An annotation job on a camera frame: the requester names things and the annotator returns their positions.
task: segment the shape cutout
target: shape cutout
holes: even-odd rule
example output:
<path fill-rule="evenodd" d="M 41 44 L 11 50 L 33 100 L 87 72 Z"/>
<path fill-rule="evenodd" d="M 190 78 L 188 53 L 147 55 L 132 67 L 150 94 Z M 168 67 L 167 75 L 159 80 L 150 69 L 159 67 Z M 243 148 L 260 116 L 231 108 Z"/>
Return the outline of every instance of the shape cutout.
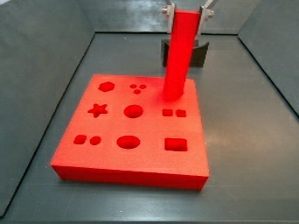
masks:
<path fill-rule="evenodd" d="M 136 136 L 122 136 L 116 140 L 116 144 L 120 148 L 131 150 L 139 146 L 140 140 Z"/>
<path fill-rule="evenodd" d="M 186 117 L 187 113 L 184 109 L 176 109 L 175 114 L 178 117 Z"/>
<path fill-rule="evenodd" d="M 187 140 L 184 138 L 170 138 L 164 139 L 164 149 L 167 151 L 187 151 Z"/>
<path fill-rule="evenodd" d="M 139 105 L 126 107 L 124 114 L 130 118 L 138 118 L 144 113 L 144 109 Z"/>
<path fill-rule="evenodd" d="M 73 139 L 73 143 L 75 144 L 84 144 L 87 141 L 87 136 L 84 135 L 76 135 L 75 139 Z"/>
<path fill-rule="evenodd" d="M 164 108 L 163 109 L 163 116 L 174 116 L 174 110 L 168 109 L 168 108 Z"/>
<path fill-rule="evenodd" d="M 91 139 L 89 139 L 89 143 L 92 144 L 92 145 L 97 145 L 97 144 L 100 144 L 100 136 L 93 136 Z"/>
<path fill-rule="evenodd" d="M 103 92 L 108 92 L 115 89 L 115 83 L 111 81 L 103 82 L 99 86 L 97 89 Z"/>
<path fill-rule="evenodd" d="M 93 117 L 97 118 L 99 115 L 101 114 L 107 114 L 108 111 L 107 111 L 107 104 L 103 104 L 103 105 L 97 105 L 96 103 L 93 104 L 93 108 L 88 111 L 88 113 L 93 114 Z"/>

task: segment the red shape sorter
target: red shape sorter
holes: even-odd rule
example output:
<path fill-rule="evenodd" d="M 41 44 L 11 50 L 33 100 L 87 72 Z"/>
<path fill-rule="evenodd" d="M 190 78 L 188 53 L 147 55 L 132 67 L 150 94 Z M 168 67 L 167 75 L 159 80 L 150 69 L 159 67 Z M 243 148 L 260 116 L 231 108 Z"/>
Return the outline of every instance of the red shape sorter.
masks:
<path fill-rule="evenodd" d="M 210 176 L 194 80 L 167 101 L 164 78 L 95 75 L 51 166 L 61 179 L 203 188 Z"/>

